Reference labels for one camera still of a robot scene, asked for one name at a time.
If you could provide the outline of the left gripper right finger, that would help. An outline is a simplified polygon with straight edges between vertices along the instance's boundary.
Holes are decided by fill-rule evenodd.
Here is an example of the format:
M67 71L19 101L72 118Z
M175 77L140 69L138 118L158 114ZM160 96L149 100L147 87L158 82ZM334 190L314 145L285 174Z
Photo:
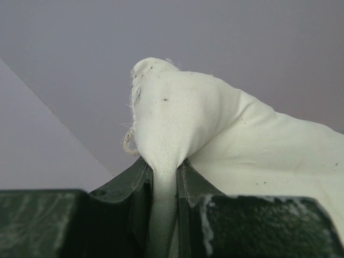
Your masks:
M313 198L226 195L189 161L176 174L180 257L343 257Z

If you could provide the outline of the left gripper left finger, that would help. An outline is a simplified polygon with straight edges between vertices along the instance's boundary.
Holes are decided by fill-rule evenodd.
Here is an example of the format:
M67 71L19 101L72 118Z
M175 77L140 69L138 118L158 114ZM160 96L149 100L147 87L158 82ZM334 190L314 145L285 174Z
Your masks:
M137 159L92 192L1 191L1 257L143 257L152 171Z

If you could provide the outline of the white pillow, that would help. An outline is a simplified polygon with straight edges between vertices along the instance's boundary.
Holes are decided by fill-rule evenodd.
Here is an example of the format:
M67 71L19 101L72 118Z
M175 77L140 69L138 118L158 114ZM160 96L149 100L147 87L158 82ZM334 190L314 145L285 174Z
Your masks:
M133 124L123 145L153 170L148 257L174 256L184 160L225 194L313 197L343 235L343 134L170 61L143 59L131 79Z

